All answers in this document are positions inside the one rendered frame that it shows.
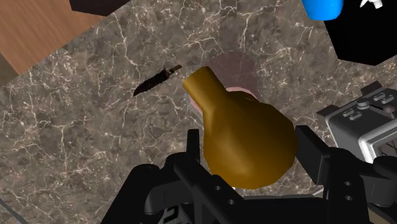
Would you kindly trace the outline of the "golden brown vase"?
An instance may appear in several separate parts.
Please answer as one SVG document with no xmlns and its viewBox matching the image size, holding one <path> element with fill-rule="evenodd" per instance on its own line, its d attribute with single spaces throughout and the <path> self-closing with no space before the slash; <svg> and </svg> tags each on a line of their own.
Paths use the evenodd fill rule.
<svg viewBox="0 0 397 224">
<path fill-rule="evenodd" d="M 202 111 L 203 154 L 212 174 L 254 190 L 291 168 L 298 149 L 295 128 L 276 108 L 249 93 L 229 92 L 208 66 L 187 77 L 183 87 Z"/>
</svg>

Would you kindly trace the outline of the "blue cup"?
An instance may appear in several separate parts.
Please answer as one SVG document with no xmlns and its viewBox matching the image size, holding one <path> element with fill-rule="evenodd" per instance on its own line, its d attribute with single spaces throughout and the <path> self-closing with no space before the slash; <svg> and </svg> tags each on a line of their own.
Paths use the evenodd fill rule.
<svg viewBox="0 0 397 224">
<path fill-rule="evenodd" d="M 344 0 L 301 0 L 307 16 L 311 20 L 333 20 L 337 18 Z"/>
</svg>

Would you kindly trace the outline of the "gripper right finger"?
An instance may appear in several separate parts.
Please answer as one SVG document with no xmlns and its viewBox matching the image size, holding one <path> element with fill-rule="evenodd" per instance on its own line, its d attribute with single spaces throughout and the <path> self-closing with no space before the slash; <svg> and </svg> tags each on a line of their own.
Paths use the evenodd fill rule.
<svg viewBox="0 0 397 224">
<path fill-rule="evenodd" d="M 397 157 L 364 162 L 343 148 L 329 147 L 306 125 L 295 127 L 296 158 L 324 186 L 327 224 L 371 224 L 368 212 L 397 224 Z"/>
</svg>

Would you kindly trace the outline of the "black knife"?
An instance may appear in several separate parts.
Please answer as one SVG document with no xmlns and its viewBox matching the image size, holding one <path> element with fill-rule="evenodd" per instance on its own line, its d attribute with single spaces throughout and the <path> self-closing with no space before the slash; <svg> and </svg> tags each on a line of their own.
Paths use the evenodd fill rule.
<svg viewBox="0 0 397 224">
<path fill-rule="evenodd" d="M 165 82 L 166 80 L 169 79 L 170 75 L 174 74 L 177 70 L 179 70 L 181 68 L 182 68 L 182 66 L 179 64 L 170 68 L 170 69 L 163 68 L 159 73 L 148 78 L 147 80 L 142 82 L 140 85 L 138 85 L 137 88 L 134 90 L 133 96 L 136 96 L 140 93 L 149 91 L 152 88 L 156 87 L 157 85 Z"/>
</svg>

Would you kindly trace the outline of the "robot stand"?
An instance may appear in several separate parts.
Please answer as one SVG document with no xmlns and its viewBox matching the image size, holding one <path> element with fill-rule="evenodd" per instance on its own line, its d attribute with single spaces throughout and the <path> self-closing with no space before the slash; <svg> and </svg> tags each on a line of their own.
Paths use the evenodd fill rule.
<svg viewBox="0 0 397 224">
<path fill-rule="evenodd" d="M 376 66 L 397 55 L 397 0 L 376 9 L 362 0 L 344 0 L 341 14 L 325 21 L 340 60 Z"/>
</svg>

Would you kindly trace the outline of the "silver toaster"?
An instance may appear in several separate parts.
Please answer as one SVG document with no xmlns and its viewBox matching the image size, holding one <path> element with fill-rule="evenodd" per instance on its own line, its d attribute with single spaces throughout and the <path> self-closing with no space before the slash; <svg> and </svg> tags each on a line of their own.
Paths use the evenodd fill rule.
<svg viewBox="0 0 397 224">
<path fill-rule="evenodd" d="M 397 157 L 397 90 L 375 81 L 361 89 L 361 97 L 341 107 L 331 104 L 316 114 L 336 146 L 360 160 Z"/>
</svg>

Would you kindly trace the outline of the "pink bowl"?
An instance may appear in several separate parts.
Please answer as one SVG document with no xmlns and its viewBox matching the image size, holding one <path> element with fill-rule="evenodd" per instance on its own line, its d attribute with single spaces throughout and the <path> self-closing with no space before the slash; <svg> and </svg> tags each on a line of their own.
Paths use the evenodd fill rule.
<svg viewBox="0 0 397 224">
<path fill-rule="evenodd" d="M 223 53 L 206 60 L 203 66 L 209 66 L 228 91 L 243 91 L 259 98 L 256 62 L 248 54 Z"/>
</svg>

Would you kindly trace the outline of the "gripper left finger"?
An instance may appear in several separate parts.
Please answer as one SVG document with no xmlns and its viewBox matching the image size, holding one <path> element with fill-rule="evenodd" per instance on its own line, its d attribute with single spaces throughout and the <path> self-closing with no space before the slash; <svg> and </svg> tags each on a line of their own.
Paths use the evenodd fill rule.
<svg viewBox="0 0 397 224">
<path fill-rule="evenodd" d="M 135 166 L 101 224 L 248 224 L 244 199 L 200 164 L 197 129 L 163 167 Z"/>
</svg>

